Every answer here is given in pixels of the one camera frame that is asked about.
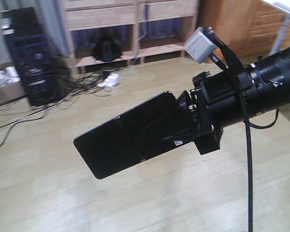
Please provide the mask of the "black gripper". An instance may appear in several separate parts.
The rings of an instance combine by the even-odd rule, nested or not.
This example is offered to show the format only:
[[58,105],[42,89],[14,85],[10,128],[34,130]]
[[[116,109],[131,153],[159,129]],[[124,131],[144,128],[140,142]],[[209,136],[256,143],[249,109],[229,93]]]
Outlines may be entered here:
[[257,88],[247,73],[231,77],[226,71],[215,75],[202,72],[192,82],[194,88],[182,92],[177,101],[191,126],[183,140],[194,142],[202,155],[220,149],[225,127],[265,113]]

